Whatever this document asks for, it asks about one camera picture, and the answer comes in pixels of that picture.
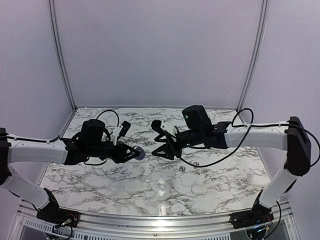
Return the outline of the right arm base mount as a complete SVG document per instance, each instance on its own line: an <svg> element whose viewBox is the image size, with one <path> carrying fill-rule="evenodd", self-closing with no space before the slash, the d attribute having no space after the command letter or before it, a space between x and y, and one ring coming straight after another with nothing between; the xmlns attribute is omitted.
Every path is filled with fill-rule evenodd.
<svg viewBox="0 0 320 240"><path fill-rule="evenodd" d="M279 227L282 220L282 210L279 209L275 217L274 212L253 209L234 212L229 217L229 223L236 229L244 229L249 240L267 240Z"/></svg>

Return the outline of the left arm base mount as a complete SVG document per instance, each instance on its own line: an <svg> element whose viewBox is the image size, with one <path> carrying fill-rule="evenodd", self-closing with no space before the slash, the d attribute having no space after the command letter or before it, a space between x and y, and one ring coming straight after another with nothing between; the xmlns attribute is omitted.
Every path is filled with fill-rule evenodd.
<svg viewBox="0 0 320 240"><path fill-rule="evenodd" d="M74 228L78 226L80 213L78 211L59 208L57 211L44 211L35 208L37 211L36 217L40 220L54 224L51 232L57 233L57 230L68 230L67 236L55 237L52 234L47 234L48 240L70 240L74 235Z"/></svg>

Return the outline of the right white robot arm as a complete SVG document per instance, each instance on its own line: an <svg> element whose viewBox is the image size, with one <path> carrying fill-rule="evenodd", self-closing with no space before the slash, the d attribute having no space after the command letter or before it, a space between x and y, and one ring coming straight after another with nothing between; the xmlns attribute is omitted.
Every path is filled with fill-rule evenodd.
<svg viewBox="0 0 320 240"><path fill-rule="evenodd" d="M154 120L151 128L158 133L156 142L162 146L152 155L172 160L182 159L182 150L186 148L221 149L253 147L258 150L272 149L283 152L283 163L279 166L270 183L259 193L247 219L252 224L263 220L276 201L306 175L311 167L312 134L307 131L296 116L287 121L276 123L236 124L234 121L212 123L202 105L192 105L182 111L187 130L178 128L165 121Z"/></svg>

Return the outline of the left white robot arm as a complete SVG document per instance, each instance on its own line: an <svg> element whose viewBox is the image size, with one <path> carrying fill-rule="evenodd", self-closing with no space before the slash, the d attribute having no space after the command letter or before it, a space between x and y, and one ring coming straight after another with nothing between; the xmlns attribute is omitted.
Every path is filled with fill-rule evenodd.
<svg viewBox="0 0 320 240"><path fill-rule="evenodd" d="M17 162L56 163L66 166L86 163L90 158L112 160L116 164L132 159L143 159L145 151L120 141L131 125L124 121L109 133L104 122L90 119L83 122L81 130L72 138L53 140L23 138L0 130L0 186L33 204L53 223L63 219L63 211L53 193L37 186L17 173L11 166Z"/></svg>

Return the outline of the blue earbud charging case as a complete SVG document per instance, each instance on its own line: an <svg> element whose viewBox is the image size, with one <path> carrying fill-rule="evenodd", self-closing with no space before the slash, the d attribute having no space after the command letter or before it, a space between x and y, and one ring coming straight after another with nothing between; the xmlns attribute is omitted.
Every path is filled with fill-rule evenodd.
<svg viewBox="0 0 320 240"><path fill-rule="evenodd" d="M136 159L137 161L143 160L143 159L145 158L145 156L146 156L145 150L144 150L142 147L137 146L137 145L134 146L133 148L134 148L136 151L139 152L139 156L135 157L135 159Z"/></svg>

